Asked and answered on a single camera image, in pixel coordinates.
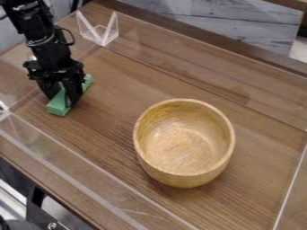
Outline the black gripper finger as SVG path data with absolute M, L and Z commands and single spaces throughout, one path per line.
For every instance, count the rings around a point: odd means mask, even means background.
M 37 80 L 37 85 L 49 100 L 61 90 L 60 84 L 53 81 Z
M 82 77 L 70 75 L 62 79 L 61 83 L 65 89 L 65 105 L 70 107 L 77 103 L 82 95 L 82 83 L 85 83 L 85 80 Z

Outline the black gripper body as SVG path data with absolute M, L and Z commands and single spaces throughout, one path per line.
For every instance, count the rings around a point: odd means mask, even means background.
M 70 47 L 76 40 L 66 40 L 65 35 L 26 37 L 26 47 L 34 60 L 25 61 L 29 80 L 38 87 L 78 87 L 85 82 L 84 65 L 72 58 Z

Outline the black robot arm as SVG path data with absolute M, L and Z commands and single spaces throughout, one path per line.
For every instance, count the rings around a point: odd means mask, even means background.
M 65 105 L 73 106 L 85 83 L 84 65 L 72 59 L 69 48 L 76 44 L 74 36 L 66 40 L 65 31 L 70 31 L 53 23 L 49 6 L 42 0 L 0 0 L 0 6 L 34 56 L 22 63 L 29 80 L 37 83 L 49 100 L 64 89 Z

